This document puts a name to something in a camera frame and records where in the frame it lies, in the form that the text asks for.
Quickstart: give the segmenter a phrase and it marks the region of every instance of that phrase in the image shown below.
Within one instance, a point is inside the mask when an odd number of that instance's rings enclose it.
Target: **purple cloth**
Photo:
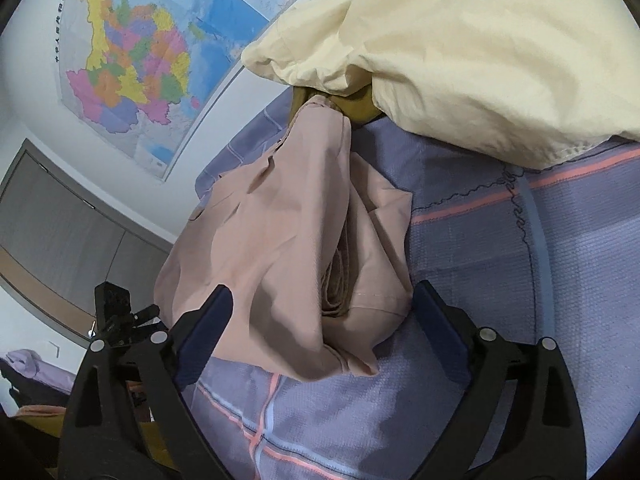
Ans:
[[[197,184],[204,201],[219,173],[278,139],[289,102],[287,91],[207,166]],[[447,303],[506,338],[555,336],[593,475],[640,412],[640,145],[613,139],[529,171],[382,118],[354,131],[352,149],[414,194],[406,238],[414,283],[429,279]],[[188,402],[236,480],[256,472],[262,480],[407,479],[462,391],[411,316],[376,354],[374,378],[307,384],[211,358]],[[492,456],[513,391],[505,388],[476,465]]]
[[[19,374],[34,379],[42,384],[47,384],[59,392],[71,394],[76,376],[62,368],[50,365],[38,357],[31,350],[16,350],[9,352],[5,360]]]

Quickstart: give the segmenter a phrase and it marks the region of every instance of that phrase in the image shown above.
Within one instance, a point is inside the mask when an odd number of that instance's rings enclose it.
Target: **blue gripper pad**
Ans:
[[[199,311],[186,312],[178,320],[180,322],[184,316],[199,318],[178,348],[178,366],[174,383],[179,391],[183,391],[200,378],[231,319],[233,307],[233,296],[225,286],[212,293]]]
[[[469,343],[464,336],[469,334],[459,334],[449,318],[445,314],[445,309],[456,311],[459,309],[447,306],[442,298],[435,291],[431,283],[426,280],[418,283],[414,288],[413,310],[423,332],[427,336],[444,373],[449,380],[460,384],[466,388],[471,382],[471,371],[468,367]],[[472,323],[462,311],[460,318],[462,326],[472,329]]]

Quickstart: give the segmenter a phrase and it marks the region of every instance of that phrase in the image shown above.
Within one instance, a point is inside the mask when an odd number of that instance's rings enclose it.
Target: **pillowcase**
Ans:
[[[341,96],[371,83],[401,128],[519,166],[640,138],[640,29],[622,0],[311,0],[242,63]]]

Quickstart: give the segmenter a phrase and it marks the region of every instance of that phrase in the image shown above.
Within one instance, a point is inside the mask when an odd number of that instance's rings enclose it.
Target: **cabinet door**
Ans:
[[[36,279],[95,315],[94,287],[124,229],[25,154],[0,200],[0,244]]]
[[[154,302],[154,285],[169,254],[126,232],[116,252],[107,281],[126,288],[134,312]]]

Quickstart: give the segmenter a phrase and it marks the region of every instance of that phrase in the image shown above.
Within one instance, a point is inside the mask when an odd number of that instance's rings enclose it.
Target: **pink cloth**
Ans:
[[[223,284],[234,308],[215,357],[301,381],[375,375],[373,347],[410,308],[412,196],[350,146],[349,120],[316,96],[280,142],[217,181],[158,276],[162,320]]]

